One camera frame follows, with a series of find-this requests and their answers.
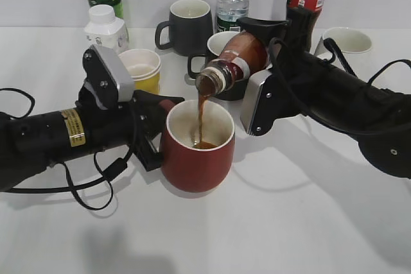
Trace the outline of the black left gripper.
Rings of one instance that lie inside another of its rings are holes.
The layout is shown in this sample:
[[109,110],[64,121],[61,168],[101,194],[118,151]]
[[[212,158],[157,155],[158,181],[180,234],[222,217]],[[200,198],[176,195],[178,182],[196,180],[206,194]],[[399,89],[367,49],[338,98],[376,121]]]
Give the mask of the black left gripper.
[[131,101],[115,108],[102,110],[92,92],[82,86],[76,109],[85,131],[86,143],[79,156],[127,145],[146,171],[161,167],[163,154],[152,144],[164,130],[168,109],[182,103],[184,98],[160,96],[136,90]]

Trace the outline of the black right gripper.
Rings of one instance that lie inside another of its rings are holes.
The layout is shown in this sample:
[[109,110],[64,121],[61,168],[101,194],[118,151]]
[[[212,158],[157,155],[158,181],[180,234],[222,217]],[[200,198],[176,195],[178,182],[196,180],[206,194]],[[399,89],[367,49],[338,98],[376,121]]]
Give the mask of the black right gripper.
[[268,47],[276,101],[322,101],[324,66],[291,38],[291,21],[268,21],[242,17],[240,28]]

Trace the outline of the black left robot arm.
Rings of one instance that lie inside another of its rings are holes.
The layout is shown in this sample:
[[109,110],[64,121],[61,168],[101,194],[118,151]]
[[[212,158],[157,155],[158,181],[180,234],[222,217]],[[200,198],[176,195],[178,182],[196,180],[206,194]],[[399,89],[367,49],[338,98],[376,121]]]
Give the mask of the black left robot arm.
[[[166,108],[183,101],[136,90],[130,101],[104,110],[95,95],[82,87],[73,108],[24,117],[1,113],[1,191],[54,194],[86,189],[113,181],[128,167],[131,156],[147,171],[157,169],[164,156],[152,140],[165,126]],[[100,177],[91,182],[49,188],[18,186],[48,167],[123,145],[128,146],[125,156],[99,169]]]

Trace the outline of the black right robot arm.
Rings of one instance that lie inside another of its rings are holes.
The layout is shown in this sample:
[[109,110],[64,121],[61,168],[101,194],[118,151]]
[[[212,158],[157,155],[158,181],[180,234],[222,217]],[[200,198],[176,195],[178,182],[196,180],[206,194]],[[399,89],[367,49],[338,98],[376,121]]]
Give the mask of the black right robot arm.
[[284,21],[243,17],[242,30],[262,41],[270,68],[253,74],[241,107],[241,123],[253,136],[296,115],[354,139],[365,159],[380,171],[410,177],[410,96],[363,81],[333,39],[323,60],[309,52],[314,14],[292,8]]

